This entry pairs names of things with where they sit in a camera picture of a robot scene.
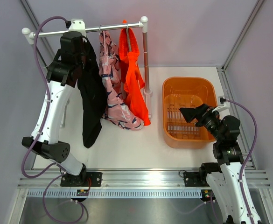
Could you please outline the orange shorts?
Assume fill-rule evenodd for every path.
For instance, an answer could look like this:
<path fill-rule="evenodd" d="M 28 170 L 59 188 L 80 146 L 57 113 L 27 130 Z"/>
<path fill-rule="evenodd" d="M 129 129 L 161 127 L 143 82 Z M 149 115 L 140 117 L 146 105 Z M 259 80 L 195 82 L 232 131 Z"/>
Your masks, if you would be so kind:
<path fill-rule="evenodd" d="M 147 106 L 141 93 L 141 89 L 145 87 L 145 82 L 142 79 L 138 67 L 140 52 L 132 29 L 129 29 L 129 36 L 131 41 L 131 52 L 128 52 L 126 30 L 121 30 L 119 36 L 119 57 L 121 82 L 124 84 L 124 91 L 126 92 L 124 102 L 128 105 L 130 111 L 140 118 L 145 126 L 148 126 L 151 122 L 148 117 Z"/>

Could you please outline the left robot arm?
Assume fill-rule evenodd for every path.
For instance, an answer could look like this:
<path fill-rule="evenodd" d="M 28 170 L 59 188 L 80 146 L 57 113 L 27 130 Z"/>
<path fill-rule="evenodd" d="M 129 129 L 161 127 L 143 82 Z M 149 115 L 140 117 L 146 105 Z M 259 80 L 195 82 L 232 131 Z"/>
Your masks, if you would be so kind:
<path fill-rule="evenodd" d="M 66 171 L 65 179 L 82 186 L 87 182 L 86 167 L 70 152 L 70 145 L 59 140 L 64 111 L 85 65 L 84 36 L 77 31 L 60 38 L 60 49 L 48 67 L 46 93 L 37 124 L 22 145 Z"/>

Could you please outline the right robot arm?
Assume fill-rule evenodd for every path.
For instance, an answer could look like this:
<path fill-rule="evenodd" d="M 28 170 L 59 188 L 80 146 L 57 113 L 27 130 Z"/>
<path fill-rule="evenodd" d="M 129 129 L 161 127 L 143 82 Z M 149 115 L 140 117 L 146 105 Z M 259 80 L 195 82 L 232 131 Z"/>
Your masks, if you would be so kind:
<path fill-rule="evenodd" d="M 240 120 L 231 115 L 220 119 L 218 108 L 207 104 L 179 110 L 187 123 L 195 121 L 196 127 L 205 127 L 216 140 L 213 154 L 217 162 L 203 163 L 194 180 L 210 186 L 223 223 L 260 224 L 244 173 L 247 160 L 238 144 Z"/>

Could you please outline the pink patterned shorts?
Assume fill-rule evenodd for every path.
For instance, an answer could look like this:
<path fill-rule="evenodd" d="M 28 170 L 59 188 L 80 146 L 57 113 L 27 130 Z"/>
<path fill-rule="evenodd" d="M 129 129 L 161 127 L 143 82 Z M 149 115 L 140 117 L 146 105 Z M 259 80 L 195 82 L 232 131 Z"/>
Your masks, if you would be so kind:
<path fill-rule="evenodd" d="M 121 86 L 120 57 L 117 44 L 110 37 L 111 55 L 99 59 L 99 75 L 106 90 L 107 107 L 102 118 L 124 130 L 138 131 L 144 122 L 124 102 Z"/>

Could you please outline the brown clothes hanger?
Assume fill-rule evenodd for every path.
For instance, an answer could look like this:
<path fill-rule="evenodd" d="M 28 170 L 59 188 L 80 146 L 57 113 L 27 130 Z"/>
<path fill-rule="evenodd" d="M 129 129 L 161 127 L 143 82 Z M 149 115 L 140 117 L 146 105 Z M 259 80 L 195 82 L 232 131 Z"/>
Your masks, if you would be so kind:
<path fill-rule="evenodd" d="M 128 45 L 128 52 L 131 52 L 132 49 L 131 49 L 131 43 L 130 43 L 128 24 L 126 25 L 126 39 L 127 39 L 127 45 Z"/>

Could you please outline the pink clothes hanger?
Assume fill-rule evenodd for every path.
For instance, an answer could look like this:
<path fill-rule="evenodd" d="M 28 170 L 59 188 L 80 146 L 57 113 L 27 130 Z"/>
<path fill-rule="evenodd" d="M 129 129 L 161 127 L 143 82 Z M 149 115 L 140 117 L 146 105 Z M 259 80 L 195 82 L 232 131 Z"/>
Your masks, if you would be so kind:
<path fill-rule="evenodd" d="M 110 33 L 108 31 L 100 30 L 99 41 L 100 41 L 99 59 L 101 61 L 104 57 L 109 57 L 111 55 Z"/>

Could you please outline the black shorts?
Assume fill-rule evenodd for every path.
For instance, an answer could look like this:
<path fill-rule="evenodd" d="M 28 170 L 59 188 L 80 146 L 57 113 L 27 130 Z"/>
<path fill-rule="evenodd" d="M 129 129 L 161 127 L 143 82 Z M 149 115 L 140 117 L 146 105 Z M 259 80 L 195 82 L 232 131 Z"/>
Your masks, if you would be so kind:
<path fill-rule="evenodd" d="M 107 107 L 107 97 L 102 77 L 99 75 L 96 54 L 89 40 L 84 42 L 84 49 L 84 72 L 78 79 L 77 87 L 83 104 L 83 145 L 90 148 L 101 131 L 100 120 Z"/>

